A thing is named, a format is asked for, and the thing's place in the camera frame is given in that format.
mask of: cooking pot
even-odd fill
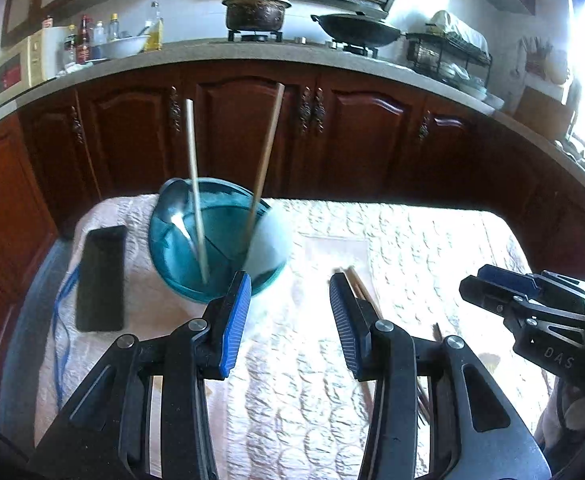
[[[370,48],[384,46],[397,41],[401,36],[398,28],[386,25],[366,16],[363,12],[356,14],[311,14],[313,22],[318,22],[333,40]]]
[[[277,32],[284,24],[290,0],[223,0],[229,30]]]

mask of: red bottle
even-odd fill
[[[88,33],[88,17],[81,18],[79,38],[77,41],[77,63],[85,64],[90,60],[90,34]]]

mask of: stove burner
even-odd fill
[[[343,51],[350,52],[351,54],[357,54],[358,56],[371,57],[372,59],[377,59],[377,56],[379,55],[378,48],[368,48],[365,45],[364,46],[357,46],[357,45],[345,44],[343,46]]]
[[[240,30],[229,30],[228,41],[235,41],[235,34],[240,34]],[[274,36],[275,43],[281,43],[284,35],[280,32],[268,32],[266,34],[241,34],[241,41],[252,42],[252,43],[266,43],[270,40],[269,36]]]

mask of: silver bolt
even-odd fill
[[[200,317],[196,317],[194,319],[191,319],[188,323],[188,328],[190,330],[192,330],[193,332],[201,332],[207,326],[208,326],[208,323],[206,323],[206,320],[202,319]]]
[[[130,348],[132,345],[134,345],[134,337],[130,334],[120,335],[117,339],[119,348]]]
[[[395,326],[387,319],[378,319],[374,324],[375,328],[380,332],[392,332]]]
[[[455,350],[460,350],[466,346],[464,340],[458,335],[451,335],[446,339],[446,341],[448,342],[448,346],[454,348]]]

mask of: microwave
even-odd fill
[[[0,105],[56,77],[67,34],[66,27],[42,28],[0,56]]]

